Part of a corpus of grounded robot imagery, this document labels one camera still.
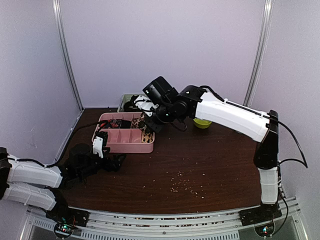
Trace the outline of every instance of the pink tray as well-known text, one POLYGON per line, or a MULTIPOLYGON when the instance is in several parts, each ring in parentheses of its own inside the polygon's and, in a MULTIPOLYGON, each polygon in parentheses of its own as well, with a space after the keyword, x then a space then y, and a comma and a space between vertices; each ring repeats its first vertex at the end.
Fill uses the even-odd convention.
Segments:
MULTIPOLYGON (((141 112, 110 112, 104 113, 100 116, 99 121, 109 119, 122 119, 132 121, 132 119, 139 118, 141 112)), ((106 146, 110 148, 110 153, 123 154, 148 154, 154 150, 155 134, 153 133, 153 140, 149 143, 142 143, 142 131, 138 128, 109 128, 102 129, 102 132, 108 132, 108 141, 106 146)))

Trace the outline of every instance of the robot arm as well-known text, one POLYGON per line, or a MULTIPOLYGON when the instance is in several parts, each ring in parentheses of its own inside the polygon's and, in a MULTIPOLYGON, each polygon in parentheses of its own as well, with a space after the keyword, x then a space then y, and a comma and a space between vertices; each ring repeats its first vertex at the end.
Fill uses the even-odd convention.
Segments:
POLYGON ((158 77, 143 89, 147 97, 139 96, 135 103, 148 116, 145 123, 155 132, 167 123, 183 122, 189 117, 221 124, 258 142, 253 162, 260 173, 261 202, 277 205, 278 114, 230 102, 205 88, 190 85, 178 93, 163 77, 158 77))

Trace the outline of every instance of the wooden table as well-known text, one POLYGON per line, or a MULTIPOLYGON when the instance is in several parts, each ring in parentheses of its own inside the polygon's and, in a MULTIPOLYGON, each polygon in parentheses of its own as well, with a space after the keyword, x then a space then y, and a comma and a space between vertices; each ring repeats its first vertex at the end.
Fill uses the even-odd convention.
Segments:
MULTIPOLYGON (((113 111, 86 109, 77 126, 96 122, 101 114, 113 111)), ((191 119, 186 123, 186 132, 165 126, 155 135, 153 152, 128 154, 119 172, 100 170, 87 178, 87 184, 62 190, 70 206, 181 214, 259 205, 260 178, 253 163, 256 143, 218 124, 198 129, 191 119)), ((80 130, 68 148, 77 143, 91 145, 95 127, 80 130)))

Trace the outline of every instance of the wire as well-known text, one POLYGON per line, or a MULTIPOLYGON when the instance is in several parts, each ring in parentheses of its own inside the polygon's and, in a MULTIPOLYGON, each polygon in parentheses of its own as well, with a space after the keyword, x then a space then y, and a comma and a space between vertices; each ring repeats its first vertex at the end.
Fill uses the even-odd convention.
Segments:
POLYGON ((107 122, 108 122, 108 120, 102 120, 102 121, 92 122, 92 123, 89 123, 89 124, 80 126, 80 127, 78 127, 76 130, 74 130, 74 131, 71 133, 71 135, 70 135, 70 137, 69 137, 69 139, 68 139, 68 141, 67 141, 67 143, 66 143, 66 145, 65 145, 65 148, 63 149, 63 152, 62 152, 62 154, 61 154, 60 159, 59 159, 58 161, 56 161, 55 163, 53 163, 53 164, 45 165, 45 164, 43 164, 43 163, 41 163, 41 162, 39 162, 39 161, 37 161, 37 160, 34 160, 34 159, 32 159, 32 158, 14 159, 14 158, 7 157, 7 158, 0 159, 0 161, 9 159, 9 160, 15 160, 15 161, 17 161, 17 162, 33 162, 33 163, 36 163, 36 164, 38 164, 38 165, 40 165, 40 166, 42 166, 42 167, 44 167, 44 168, 52 168, 52 167, 58 165, 58 163, 62 160, 62 158, 64 157, 64 155, 65 155, 65 153, 66 153, 66 150, 67 150, 67 148, 68 148, 68 145, 69 145, 71 139, 74 137, 74 135, 75 135, 79 130, 84 129, 84 128, 88 128, 88 127, 91 127, 91 126, 94 126, 94 125, 105 124, 105 123, 107 123, 107 122))
POLYGON ((15 159, 12 157, 5 157, 5 158, 0 159, 0 162, 2 162, 4 160, 15 160, 15 159))
POLYGON ((144 111, 144 112, 148 112, 148 113, 152 113, 153 112, 152 110, 146 110, 146 109, 142 109, 142 108, 141 108, 141 110, 144 111))
POLYGON ((306 168, 308 168, 308 164, 307 164, 307 160, 306 160, 306 157, 305 157, 305 154, 304 154, 304 152, 303 152, 303 150, 302 150, 302 148, 301 148, 301 146, 300 146, 300 144, 299 144, 299 142, 298 142, 298 139, 296 138, 296 136, 295 136, 295 134, 291 131, 291 129, 288 127, 288 126, 286 126, 283 122, 281 122, 281 121, 279 121, 279 120, 277 120, 277 119, 273 119, 273 118, 269 118, 271 121, 275 121, 275 122, 277 122, 278 124, 280 124, 280 125, 282 125, 285 129, 287 129, 288 130, 288 132, 291 134, 291 136, 293 137, 293 139, 294 139, 294 141, 295 141, 295 143, 296 143, 296 145, 297 145, 297 147, 298 147, 298 149, 299 149, 299 151, 300 151, 300 154, 301 154, 301 156, 302 156, 302 159, 303 159, 303 165, 306 167, 306 168))
POLYGON ((225 100, 224 100, 218 93, 216 93, 210 86, 202 85, 202 86, 200 86, 200 88, 209 89, 210 92, 211 92, 217 99, 219 99, 219 100, 222 101, 222 102, 225 101, 225 100))
POLYGON ((277 229, 277 231, 275 231, 275 232, 272 234, 272 236, 274 236, 275 234, 277 234, 277 233, 280 231, 280 229, 285 225, 285 223, 286 223, 286 221, 287 221, 287 218, 288 218, 288 215, 289 215, 289 206, 288 206, 286 200, 284 199, 284 197, 281 195, 281 193, 280 193, 279 195, 280 195, 280 198, 282 199, 282 201, 284 202, 284 204, 285 204, 285 206, 286 206, 286 214, 285 214, 285 218, 284 218, 281 226, 277 229))
POLYGON ((46 165, 44 165, 43 163, 41 163, 37 160, 31 159, 31 158, 19 158, 16 161, 17 162, 33 162, 33 163, 40 165, 41 167, 44 167, 44 168, 46 167, 46 165))
POLYGON ((302 165, 306 166, 303 161, 295 159, 295 158, 287 158, 285 160, 282 160, 281 162, 279 162, 279 165, 283 164, 284 162, 288 162, 288 161, 298 162, 298 163, 301 163, 302 165))
POLYGON ((178 126, 174 125, 173 122, 170 122, 172 127, 174 127, 175 129, 179 130, 180 132, 185 132, 188 129, 188 127, 187 127, 187 124, 184 121, 182 123, 184 124, 184 128, 183 129, 181 129, 178 126))
POLYGON ((67 151, 67 148, 68 148, 69 143, 71 142, 72 138, 75 136, 75 134, 76 134, 79 130, 84 129, 84 128, 88 128, 88 127, 91 127, 91 126, 94 126, 94 125, 104 124, 104 123, 107 123, 107 122, 108 122, 108 120, 102 120, 102 121, 92 122, 92 123, 89 123, 89 124, 86 124, 86 125, 83 125, 83 126, 78 127, 76 130, 74 130, 74 131, 71 133, 71 135, 70 135, 67 143, 65 144, 65 147, 64 147, 64 149, 63 149, 63 151, 62 151, 62 153, 61 153, 61 156, 60 156, 59 160, 56 161, 55 163, 51 164, 51 165, 47 165, 46 167, 47 167, 47 168, 52 168, 52 167, 58 165, 58 163, 62 160, 62 158, 63 158, 64 155, 66 154, 66 151, 67 151))
MULTIPOLYGON (((225 101, 225 100, 224 100, 219 94, 217 94, 211 87, 209 87, 209 86, 207 86, 207 85, 202 85, 202 86, 200 86, 200 88, 209 89, 210 92, 211 92, 217 99, 219 99, 219 100, 222 101, 222 102, 225 101)), ((232 105, 232 106, 234 106, 234 107, 237 107, 237 108, 246 110, 246 111, 251 112, 251 113, 256 114, 256 115, 260 115, 260 116, 262 115, 260 112, 255 111, 255 110, 252 110, 252 109, 250 109, 250 108, 248 108, 248 107, 245 107, 245 106, 242 106, 242 105, 238 105, 238 104, 233 103, 233 102, 230 102, 230 101, 226 101, 226 103, 229 104, 229 105, 232 105)), ((304 152, 303 152, 303 150, 302 150, 302 148, 301 148, 301 146, 300 146, 300 144, 299 144, 299 142, 298 142, 298 139, 296 138, 295 134, 291 131, 291 129, 290 129, 287 125, 285 125, 283 122, 279 121, 278 119, 275 119, 275 118, 272 118, 272 117, 266 116, 266 115, 263 115, 263 117, 266 118, 266 119, 269 119, 270 122, 273 121, 273 122, 276 122, 277 124, 282 125, 282 126, 291 134, 291 136, 293 137, 293 139, 294 139, 294 141, 295 141, 295 144, 297 145, 297 147, 298 147, 298 149, 299 149, 299 151, 300 151, 300 154, 301 154, 301 156, 302 156, 302 159, 303 159, 303 161, 301 161, 301 160, 298 160, 298 159, 295 159, 295 158, 288 158, 288 159, 285 159, 285 160, 281 161, 279 164, 282 164, 282 163, 287 162, 287 161, 294 161, 294 162, 301 163, 301 164, 303 164, 303 165, 305 166, 305 168, 308 168, 308 163, 307 163, 305 154, 304 154, 304 152)))
POLYGON ((137 101, 133 101, 134 104, 140 103, 140 102, 151 103, 152 101, 151 100, 142 100, 142 99, 137 100, 137 101))

